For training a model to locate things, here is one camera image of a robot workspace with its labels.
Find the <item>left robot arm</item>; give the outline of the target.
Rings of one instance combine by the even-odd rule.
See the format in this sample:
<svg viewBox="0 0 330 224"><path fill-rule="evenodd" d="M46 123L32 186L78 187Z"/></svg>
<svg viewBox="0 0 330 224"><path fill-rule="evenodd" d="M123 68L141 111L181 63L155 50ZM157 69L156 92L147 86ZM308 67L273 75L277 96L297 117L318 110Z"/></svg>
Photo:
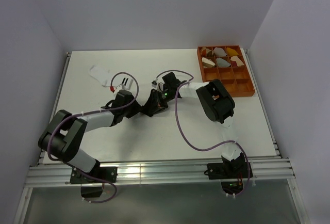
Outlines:
<svg viewBox="0 0 330 224"><path fill-rule="evenodd" d="M132 93L119 90L115 99L100 110L85 114L58 111L38 140L39 148L78 171L88 182L112 181L114 172L80 148L84 134L102 127L113 127L123 118L131 118L142 109Z"/></svg>

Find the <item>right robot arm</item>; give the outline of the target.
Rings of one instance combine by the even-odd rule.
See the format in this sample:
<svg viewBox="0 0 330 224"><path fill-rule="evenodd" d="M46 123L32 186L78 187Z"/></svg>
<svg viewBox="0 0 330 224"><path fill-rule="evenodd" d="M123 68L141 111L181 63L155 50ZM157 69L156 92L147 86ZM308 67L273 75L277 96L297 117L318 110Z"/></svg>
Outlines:
<svg viewBox="0 0 330 224"><path fill-rule="evenodd" d="M166 110L168 102L174 101L175 119L178 130L188 146L200 152L211 151L217 147L224 148L221 159L224 174L235 177L244 165L249 165L247 155L242 146L234 139L224 141L209 147L197 148L184 135L178 118L177 102L179 98L194 98L199 100L201 107L212 122L220 123L227 131L232 132L232 124L228 122L234 115L235 102L219 79L205 83L194 83L194 76L181 70L166 70L159 73L152 81L153 89L147 102L142 106L142 113L152 117Z"/></svg>

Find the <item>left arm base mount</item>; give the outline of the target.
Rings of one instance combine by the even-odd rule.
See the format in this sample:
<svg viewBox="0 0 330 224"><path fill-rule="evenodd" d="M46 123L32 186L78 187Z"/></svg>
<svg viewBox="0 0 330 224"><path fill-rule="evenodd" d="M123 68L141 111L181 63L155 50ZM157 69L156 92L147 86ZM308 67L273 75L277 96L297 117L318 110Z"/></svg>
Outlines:
<svg viewBox="0 0 330 224"><path fill-rule="evenodd" d="M91 184L91 183L115 183L117 180L117 167L99 167L90 173L73 169L71 172L71 184Z"/></svg>

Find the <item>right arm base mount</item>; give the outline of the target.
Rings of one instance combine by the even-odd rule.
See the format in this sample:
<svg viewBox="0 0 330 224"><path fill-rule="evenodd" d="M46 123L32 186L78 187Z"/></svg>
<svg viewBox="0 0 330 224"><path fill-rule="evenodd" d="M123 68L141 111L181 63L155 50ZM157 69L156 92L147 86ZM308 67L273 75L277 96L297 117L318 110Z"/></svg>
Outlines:
<svg viewBox="0 0 330 224"><path fill-rule="evenodd" d="M209 163L204 175L208 176L210 180L238 179L239 177L247 179L248 175L253 176L253 172L247 163L238 166L231 163Z"/></svg>

